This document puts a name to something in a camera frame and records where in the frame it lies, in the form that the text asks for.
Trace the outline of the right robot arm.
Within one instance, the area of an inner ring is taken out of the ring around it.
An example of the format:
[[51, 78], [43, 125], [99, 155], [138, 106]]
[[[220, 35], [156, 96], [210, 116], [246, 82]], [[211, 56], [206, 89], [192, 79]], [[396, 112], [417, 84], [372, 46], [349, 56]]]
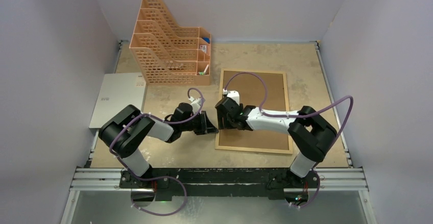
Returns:
[[322, 162], [339, 137], [339, 132], [310, 106], [298, 111], [264, 110], [243, 106], [225, 96], [215, 106], [219, 129], [272, 131], [291, 136], [299, 153], [290, 165], [286, 179], [294, 187], [307, 179], [307, 174]]

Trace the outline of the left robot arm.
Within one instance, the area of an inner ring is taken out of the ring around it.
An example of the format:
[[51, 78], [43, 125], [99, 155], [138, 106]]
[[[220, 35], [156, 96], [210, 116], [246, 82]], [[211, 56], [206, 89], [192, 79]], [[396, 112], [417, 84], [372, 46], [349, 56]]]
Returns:
[[144, 114], [134, 105], [127, 105], [106, 122], [99, 131], [99, 138], [126, 168], [133, 173], [132, 181], [140, 188], [152, 182], [153, 168], [142, 156], [139, 146], [148, 137], [172, 143], [183, 132], [196, 135], [216, 134], [219, 132], [199, 106], [180, 103], [173, 114], [163, 120]]

